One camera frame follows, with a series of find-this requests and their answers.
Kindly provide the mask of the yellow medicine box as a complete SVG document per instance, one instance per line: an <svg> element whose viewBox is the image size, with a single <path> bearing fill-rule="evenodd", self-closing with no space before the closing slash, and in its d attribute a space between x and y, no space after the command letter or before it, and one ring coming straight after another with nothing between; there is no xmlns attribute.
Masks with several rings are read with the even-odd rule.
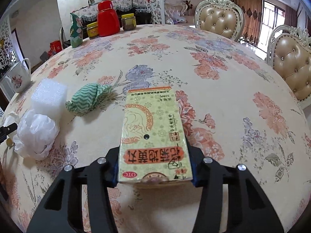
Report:
<svg viewBox="0 0 311 233"><path fill-rule="evenodd" d="M179 106L170 86L127 92L118 182L168 185L193 179Z"/></svg>

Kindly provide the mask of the crumpled white plastic bag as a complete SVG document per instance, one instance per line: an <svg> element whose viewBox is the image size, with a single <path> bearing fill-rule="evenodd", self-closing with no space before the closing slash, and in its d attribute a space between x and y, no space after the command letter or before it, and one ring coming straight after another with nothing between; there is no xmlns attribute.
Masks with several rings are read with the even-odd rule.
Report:
<svg viewBox="0 0 311 233"><path fill-rule="evenodd" d="M29 110L17 125L17 133L13 137L14 151L23 158L44 160L47 158L58 133L59 125L57 122L47 115Z"/></svg>

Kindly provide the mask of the white floral teapot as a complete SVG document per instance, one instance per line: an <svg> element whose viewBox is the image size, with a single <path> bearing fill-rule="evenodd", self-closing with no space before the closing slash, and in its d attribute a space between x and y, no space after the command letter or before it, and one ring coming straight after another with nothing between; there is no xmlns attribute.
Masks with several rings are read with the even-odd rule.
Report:
<svg viewBox="0 0 311 233"><path fill-rule="evenodd" d="M8 73L4 76L3 81L7 82L10 89L15 93L23 92L31 83L31 63L28 58L15 63Z"/></svg>

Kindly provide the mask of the green striped cloth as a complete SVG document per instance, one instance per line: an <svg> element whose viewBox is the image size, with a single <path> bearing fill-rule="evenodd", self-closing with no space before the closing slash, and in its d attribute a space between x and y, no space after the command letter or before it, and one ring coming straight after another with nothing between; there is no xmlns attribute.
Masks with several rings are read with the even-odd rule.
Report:
<svg viewBox="0 0 311 233"><path fill-rule="evenodd" d="M113 86L109 84L86 84L76 91L70 101L65 103L65 107L73 115L86 115L96 109L100 102L109 96L112 91Z"/></svg>

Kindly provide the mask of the floral tablecloth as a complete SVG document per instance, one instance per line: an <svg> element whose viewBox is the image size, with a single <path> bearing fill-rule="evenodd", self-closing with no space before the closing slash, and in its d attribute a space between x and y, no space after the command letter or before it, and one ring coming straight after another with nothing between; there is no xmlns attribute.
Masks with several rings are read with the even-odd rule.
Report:
<svg viewBox="0 0 311 233"><path fill-rule="evenodd" d="M86 40L49 59L32 84L15 95L5 114L23 116L39 83L67 86L67 100L88 83L112 92L90 113L65 111L45 160L23 158L6 144L1 161L14 222L26 230L36 207L66 165L83 167L120 145L142 142L129 153L129 170L177 179L186 167L163 141L185 134L190 144L222 165L247 166L268 196L285 231L310 201L310 131L286 82L263 60L225 37L182 26L148 25Z"/></svg>

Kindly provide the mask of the green floral bottle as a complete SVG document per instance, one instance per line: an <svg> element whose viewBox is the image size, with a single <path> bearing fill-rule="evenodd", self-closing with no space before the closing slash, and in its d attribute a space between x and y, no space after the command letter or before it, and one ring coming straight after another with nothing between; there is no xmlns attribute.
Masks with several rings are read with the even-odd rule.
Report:
<svg viewBox="0 0 311 233"><path fill-rule="evenodd" d="M74 13L70 13L72 26L70 28L71 46L77 48L83 43L83 27L80 18Z"/></svg>

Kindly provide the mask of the yellow lid jar left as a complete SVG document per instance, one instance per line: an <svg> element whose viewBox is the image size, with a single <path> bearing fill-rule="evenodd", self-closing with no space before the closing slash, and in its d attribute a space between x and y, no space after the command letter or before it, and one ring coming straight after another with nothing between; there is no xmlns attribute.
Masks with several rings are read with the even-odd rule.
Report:
<svg viewBox="0 0 311 233"><path fill-rule="evenodd" d="M99 36L97 22L87 24L86 27L87 27L87 34L88 34L89 39L93 39Z"/></svg>

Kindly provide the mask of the yellow lid jar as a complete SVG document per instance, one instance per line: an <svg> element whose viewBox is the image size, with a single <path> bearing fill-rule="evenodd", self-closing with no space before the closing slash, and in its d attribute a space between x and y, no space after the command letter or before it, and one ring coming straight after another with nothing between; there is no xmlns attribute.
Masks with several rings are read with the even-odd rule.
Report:
<svg viewBox="0 0 311 233"><path fill-rule="evenodd" d="M89 39L93 39L99 36L97 22L87 24L86 27L87 27L87 34L88 34Z"/></svg>
<svg viewBox="0 0 311 233"><path fill-rule="evenodd" d="M136 29L136 18L133 13L122 15L121 23L124 31Z"/></svg>

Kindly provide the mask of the red thermos jug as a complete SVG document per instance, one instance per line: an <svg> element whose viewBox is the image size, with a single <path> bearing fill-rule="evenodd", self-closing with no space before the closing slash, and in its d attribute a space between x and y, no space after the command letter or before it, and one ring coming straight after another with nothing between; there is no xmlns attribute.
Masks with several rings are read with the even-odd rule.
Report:
<svg viewBox="0 0 311 233"><path fill-rule="evenodd" d="M100 37L111 36L120 32L118 15L109 0L98 4L98 32Z"/></svg>

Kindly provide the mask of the yellow lid jar right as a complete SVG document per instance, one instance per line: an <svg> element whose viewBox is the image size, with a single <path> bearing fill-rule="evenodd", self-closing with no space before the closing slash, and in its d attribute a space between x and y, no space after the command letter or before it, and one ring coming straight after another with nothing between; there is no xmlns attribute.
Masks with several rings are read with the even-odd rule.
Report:
<svg viewBox="0 0 311 233"><path fill-rule="evenodd" d="M136 29L136 18L133 13L122 15L121 23L124 31Z"/></svg>

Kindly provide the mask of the near beige tufted chair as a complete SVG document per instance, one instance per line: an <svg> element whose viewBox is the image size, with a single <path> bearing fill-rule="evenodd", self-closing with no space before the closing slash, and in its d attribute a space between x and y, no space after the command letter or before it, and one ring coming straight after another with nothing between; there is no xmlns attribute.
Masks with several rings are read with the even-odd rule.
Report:
<svg viewBox="0 0 311 233"><path fill-rule="evenodd" d="M269 38L267 64L290 87L301 109L310 106L310 36L308 29L276 27Z"/></svg>

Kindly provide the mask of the beige tufted chair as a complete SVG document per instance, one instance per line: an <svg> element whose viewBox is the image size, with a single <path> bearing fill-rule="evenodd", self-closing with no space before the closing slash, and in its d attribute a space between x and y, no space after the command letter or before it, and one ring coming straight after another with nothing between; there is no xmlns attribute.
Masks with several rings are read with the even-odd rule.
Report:
<svg viewBox="0 0 311 233"><path fill-rule="evenodd" d="M276 27L269 38L267 64L290 87L301 109L310 106L310 36L308 29Z"/></svg>
<svg viewBox="0 0 311 233"><path fill-rule="evenodd" d="M195 10L195 27L233 41L242 36L245 16L242 9L231 0L204 0Z"/></svg>

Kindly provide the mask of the light upholstered sofa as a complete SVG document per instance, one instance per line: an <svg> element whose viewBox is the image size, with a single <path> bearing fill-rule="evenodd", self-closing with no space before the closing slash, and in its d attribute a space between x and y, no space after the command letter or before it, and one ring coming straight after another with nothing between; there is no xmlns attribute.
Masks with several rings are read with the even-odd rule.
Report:
<svg viewBox="0 0 311 233"><path fill-rule="evenodd" d="M164 19L165 24L195 26L194 16L187 15L186 3L171 4L164 2Z"/></svg>

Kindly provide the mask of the far beige tufted chair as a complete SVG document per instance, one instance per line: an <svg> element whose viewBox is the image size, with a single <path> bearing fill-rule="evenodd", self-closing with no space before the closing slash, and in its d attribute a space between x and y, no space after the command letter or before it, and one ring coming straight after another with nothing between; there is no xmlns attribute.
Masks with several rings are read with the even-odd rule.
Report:
<svg viewBox="0 0 311 233"><path fill-rule="evenodd" d="M242 36L245 16L242 9L231 0L204 0L195 10L195 27L233 41Z"/></svg>

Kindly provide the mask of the brown patterned curtains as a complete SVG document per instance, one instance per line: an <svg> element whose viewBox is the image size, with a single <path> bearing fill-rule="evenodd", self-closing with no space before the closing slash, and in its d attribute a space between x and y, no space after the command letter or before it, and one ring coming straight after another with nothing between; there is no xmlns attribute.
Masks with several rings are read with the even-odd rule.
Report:
<svg viewBox="0 0 311 233"><path fill-rule="evenodd" d="M257 46L263 18L264 0L231 0L237 4L245 17L245 25L242 30L244 41Z"/></svg>

